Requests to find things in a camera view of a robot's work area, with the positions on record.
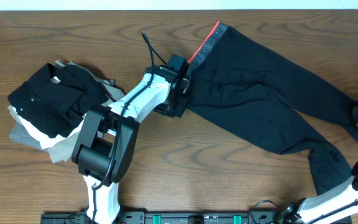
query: red trim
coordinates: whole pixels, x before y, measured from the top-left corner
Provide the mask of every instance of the red trim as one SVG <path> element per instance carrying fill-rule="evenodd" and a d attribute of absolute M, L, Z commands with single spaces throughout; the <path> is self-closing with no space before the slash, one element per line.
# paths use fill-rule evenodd
<path fill-rule="evenodd" d="M 206 40 L 208 40 L 208 38 L 214 33 L 214 31 L 218 27 L 219 23 L 220 23 L 219 21 L 216 22 L 214 28 L 211 30 L 211 32 L 208 34 L 208 36 L 206 36 L 204 42 L 201 44 L 201 46 L 198 48 L 198 50 L 193 54 L 193 56 L 191 56 L 191 58 L 189 59 L 189 61 L 188 61 L 189 63 L 194 59 L 194 57 L 197 55 L 197 53 L 201 50 L 201 48 L 205 44 Z"/>

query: pants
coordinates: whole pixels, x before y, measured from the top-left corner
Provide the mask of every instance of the pants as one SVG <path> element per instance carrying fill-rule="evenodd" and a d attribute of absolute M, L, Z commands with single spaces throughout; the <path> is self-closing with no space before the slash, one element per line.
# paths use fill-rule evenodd
<path fill-rule="evenodd" d="M 350 177 L 339 150 L 294 110 L 338 124 L 358 141 L 351 118 L 358 102 L 220 22 L 190 59 L 190 70 L 188 109 L 269 152 L 312 149 L 318 194 Z"/>

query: wooden tabletop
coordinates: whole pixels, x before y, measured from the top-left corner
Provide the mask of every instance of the wooden tabletop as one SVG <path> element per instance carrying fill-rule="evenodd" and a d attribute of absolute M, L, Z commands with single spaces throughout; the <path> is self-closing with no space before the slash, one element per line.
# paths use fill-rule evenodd
<path fill-rule="evenodd" d="M 11 91 L 45 63 L 68 60 L 128 92 L 150 65 L 142 30 L 163 58 L 190 58 L 218 20 L 358 100 L 358 11 L 0 12 L 0 223 L 39 223 L 44 212 L 88 206 L 76 165 L 10 142 Z M 354 165 L 358 143 L 345 130 L 304 117 Z M 316 195 L 307 155 L 269 153 L 191 111 L 181 119 L 151 113 L 119 201 L 149 211 L 247 210 L 264 199 L 285 206 Z"/>

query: white background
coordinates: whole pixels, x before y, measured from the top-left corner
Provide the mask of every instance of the white background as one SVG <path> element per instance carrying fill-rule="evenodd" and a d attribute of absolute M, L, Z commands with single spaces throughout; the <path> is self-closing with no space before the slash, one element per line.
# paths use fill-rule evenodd
<path fill-rule="evenodd" d="M 358 0 L 0 0 L 0 10 L 358 9 Z"/>

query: black clothing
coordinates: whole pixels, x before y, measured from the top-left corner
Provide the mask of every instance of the black clothing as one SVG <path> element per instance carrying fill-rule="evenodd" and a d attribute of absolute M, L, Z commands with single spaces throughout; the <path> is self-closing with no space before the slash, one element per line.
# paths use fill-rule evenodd
<path fill-rule="evenodd" d="M 60 82 L 51 82 L 57 77 Z M 94 104 L 108 100 L 93 77 L 81 68 L 49 63 L 13 91 L 8 100 L 17 114 L 50 138 L 68 137 Z"/>
<path fill-rule="evenodd" d="M 298 113 L 344 127 L 356 140 L 358 102 L 315 74 L 219 23 L 190 61 L 188 109 L 276 154 L 312 149 L 318 194 L 351 175 L 343 155 Z"/>

